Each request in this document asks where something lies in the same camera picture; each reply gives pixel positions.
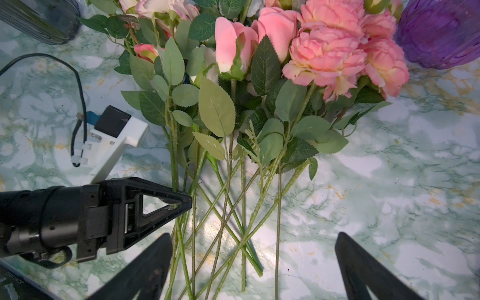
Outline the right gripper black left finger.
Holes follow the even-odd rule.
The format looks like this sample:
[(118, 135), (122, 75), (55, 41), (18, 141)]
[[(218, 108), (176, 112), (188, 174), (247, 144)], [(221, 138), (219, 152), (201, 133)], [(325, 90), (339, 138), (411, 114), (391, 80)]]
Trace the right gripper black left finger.
[(90, 300), (158, 300), (173, 256), (168, 233), (160, 236), (121, 272), (92, 294)]

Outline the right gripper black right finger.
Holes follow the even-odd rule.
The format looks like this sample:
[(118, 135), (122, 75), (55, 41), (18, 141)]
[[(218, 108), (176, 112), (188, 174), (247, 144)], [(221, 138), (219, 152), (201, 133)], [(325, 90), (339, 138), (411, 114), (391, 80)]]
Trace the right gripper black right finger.
[(349, 300), (420, 300), (421, 296), (401, 282), (345, 232), (340, 232), (335, 252)]

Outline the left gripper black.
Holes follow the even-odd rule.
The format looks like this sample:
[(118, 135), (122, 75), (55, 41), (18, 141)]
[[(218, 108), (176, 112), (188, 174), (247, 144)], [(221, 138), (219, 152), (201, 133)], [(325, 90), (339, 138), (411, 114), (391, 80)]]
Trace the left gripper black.
[(80, 187), (1, 193), (1, 257), (19, 255), (44, 268), (127, 250), (192, 208), (185, 192), (139, 177)]

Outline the pink grey ribbed glass vase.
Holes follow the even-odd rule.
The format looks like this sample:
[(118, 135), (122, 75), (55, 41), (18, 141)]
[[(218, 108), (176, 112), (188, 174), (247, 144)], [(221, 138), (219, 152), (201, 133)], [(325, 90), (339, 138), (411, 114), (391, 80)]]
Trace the pink grey ribbed glass vase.
[(73, 40), (80, 16), (77, 1), (1, 1), (1, 21), (48, 45)]

